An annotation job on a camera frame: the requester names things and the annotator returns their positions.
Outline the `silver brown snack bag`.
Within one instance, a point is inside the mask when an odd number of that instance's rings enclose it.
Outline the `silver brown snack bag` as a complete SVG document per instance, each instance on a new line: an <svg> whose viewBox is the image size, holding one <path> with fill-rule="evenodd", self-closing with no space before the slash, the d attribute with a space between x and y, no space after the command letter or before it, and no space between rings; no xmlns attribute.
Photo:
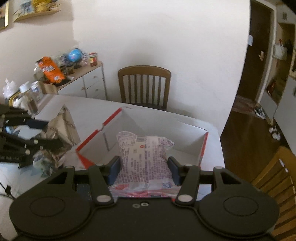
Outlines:
<svg viewBox="0 0 296 241"><path fill-rule="evenodd" d="M43 139L59 139L63 147L55 151L39 149L33 155L32 166L43 172L43 177L55 173L65 162L65 154L79 144L80 137L67 106L62 106L55 118L49 121L45 130L38 134Z"/></svg>

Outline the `pink white snack packet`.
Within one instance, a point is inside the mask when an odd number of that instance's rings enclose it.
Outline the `pink white snack packet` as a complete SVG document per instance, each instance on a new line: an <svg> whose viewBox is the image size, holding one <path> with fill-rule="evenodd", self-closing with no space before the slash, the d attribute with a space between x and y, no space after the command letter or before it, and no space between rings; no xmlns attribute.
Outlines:
<svg viewBox="0 0 296 241"><path fill-rule="evenodd" d="M180 187L174 184L166 151L174 143L158 136L119 132L120 172L109 190L114 197L171 197Z"/></svg>

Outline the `glass jar with dark drink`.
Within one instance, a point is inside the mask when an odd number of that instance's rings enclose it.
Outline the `glass jar with dark drink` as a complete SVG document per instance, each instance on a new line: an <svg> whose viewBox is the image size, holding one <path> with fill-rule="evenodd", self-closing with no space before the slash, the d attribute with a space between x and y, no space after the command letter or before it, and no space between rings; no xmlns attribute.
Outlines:
<svg viewBox="0 0 296 241"><path fill-rule="evenodd" d="M37 114L39 112L38 105L35 101L34 94L31 90L31 83L27 81L26 83L22 84L19 88L23 101L31 114Z"/></svg>

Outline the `orange snack bag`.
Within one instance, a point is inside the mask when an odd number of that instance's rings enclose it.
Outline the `orange snack bag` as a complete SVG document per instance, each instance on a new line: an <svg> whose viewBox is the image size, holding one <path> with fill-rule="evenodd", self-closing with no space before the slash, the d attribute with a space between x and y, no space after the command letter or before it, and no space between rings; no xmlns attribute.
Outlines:
<svg viewBox="0 0 296 241"><path fill-rule="evenodd" d="M44 56L36 63L38 67L42 70L43 75L46 78L46 83L60 86L66 80L65 75L51 57Z"/></svg>

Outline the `white drawer cabinet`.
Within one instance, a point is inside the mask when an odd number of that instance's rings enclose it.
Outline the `white drawer cabinet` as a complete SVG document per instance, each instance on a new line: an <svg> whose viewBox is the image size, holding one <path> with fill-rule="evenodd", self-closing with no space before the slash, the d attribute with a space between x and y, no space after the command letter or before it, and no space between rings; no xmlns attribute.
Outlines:
<svg viewBox="0 0 296 241"><path fill-rule="evenodd" d="M59 95L107 100L103 63L83 66L68 76L70 82L57 88Z"/></svg>

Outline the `blue globe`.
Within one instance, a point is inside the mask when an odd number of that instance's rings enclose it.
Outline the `blue globe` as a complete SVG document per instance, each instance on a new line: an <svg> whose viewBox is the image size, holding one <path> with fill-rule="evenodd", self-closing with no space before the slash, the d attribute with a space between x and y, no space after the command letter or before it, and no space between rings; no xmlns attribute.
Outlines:
<svg viewBox="0 0 296 241"><path fill-rule="evenodd" d="M75 48L68 53L68 59L70 62L80 62L81 61L82 52L80 49Z"/></svg>

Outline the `red sauce jar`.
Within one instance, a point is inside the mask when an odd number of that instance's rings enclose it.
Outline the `red sauce jar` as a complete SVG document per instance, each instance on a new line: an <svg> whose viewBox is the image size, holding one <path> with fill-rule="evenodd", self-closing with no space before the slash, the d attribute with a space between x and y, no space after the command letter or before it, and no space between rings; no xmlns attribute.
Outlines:
<svg viewBox="0 0 296 241"><path fill-rule="evenodd" d="M90 62L90 66L92 66L92 67L97 66L97 53L96 52L89 53L89 62Z"/></svg>

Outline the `light wooden chair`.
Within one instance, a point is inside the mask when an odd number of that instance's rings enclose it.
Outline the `light wooden chair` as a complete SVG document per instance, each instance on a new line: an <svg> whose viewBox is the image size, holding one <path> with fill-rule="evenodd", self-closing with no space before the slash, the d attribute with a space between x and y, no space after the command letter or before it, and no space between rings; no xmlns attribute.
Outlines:
<svg viewBox="0 0 296 241"><path fill-rule="evenodd" d="M273 231L276 240L295 240L295 155L292 151L280 146L251 183L274 198L280 208Z"/></svg>

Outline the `white sneakers pair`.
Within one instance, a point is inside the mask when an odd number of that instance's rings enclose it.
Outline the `white sneakers pair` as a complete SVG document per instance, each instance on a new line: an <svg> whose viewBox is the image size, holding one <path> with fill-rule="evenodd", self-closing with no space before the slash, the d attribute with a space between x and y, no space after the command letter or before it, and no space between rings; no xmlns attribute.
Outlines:
<svg viewBox="0 0 296 241"><path fill-rule="evenodd" d="M262 118L262 119L266 119L266 115L265 115L265 113L264 113L264 111L263 111L263 109L262 108L259 108L259 107L256 107L255 109L254 109L254 112L255 112L255 114L259 117L259 118Z"/></svg>

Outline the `brown wooden chair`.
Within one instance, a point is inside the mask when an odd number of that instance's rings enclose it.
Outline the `brown wooden chair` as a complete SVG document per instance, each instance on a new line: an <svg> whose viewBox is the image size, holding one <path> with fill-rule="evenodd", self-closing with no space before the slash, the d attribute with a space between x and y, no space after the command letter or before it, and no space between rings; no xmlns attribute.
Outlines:
<svg viewBox="0 0 296 241"><path fill-rule="evenodd" d="M166 111L171 72L165 68L135 65L118 70L121 102Z"/></svg>

